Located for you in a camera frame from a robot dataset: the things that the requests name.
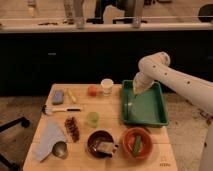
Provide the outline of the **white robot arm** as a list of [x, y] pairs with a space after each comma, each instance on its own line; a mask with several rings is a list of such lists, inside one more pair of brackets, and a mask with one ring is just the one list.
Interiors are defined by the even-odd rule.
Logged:
[[159, 81], [206, 113], [209, 121], [199, 171], [213, 171], [213, 82], [170, 68], [170, 56], [157, 52], [142, 57], [133, 79], [133, 91], [140, 94]]

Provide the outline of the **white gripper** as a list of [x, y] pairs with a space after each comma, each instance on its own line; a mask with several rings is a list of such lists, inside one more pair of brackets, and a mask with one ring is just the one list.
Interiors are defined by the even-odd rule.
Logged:
[[133, 91], [140, 94], [148, 90], [154, 83], [154, 80], [142, 72], [138, 72], [133, 79]]

